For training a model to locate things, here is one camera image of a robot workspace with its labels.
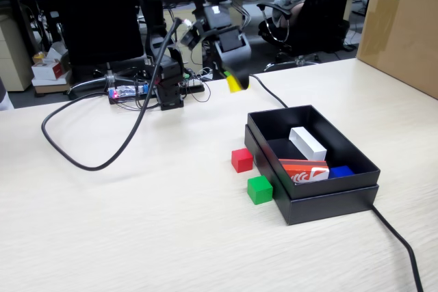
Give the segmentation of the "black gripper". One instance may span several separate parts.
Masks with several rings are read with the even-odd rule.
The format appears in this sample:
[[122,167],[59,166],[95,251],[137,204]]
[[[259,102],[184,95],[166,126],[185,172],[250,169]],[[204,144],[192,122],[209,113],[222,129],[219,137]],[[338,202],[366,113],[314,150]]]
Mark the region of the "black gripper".
[[224,65],[235,65],[235,79],[243,90],[249,87],[251,48],[244,32],[238,26],[211,29],[205,33],[209,44],[210,59],[216,74],[227,78],[229,70]]

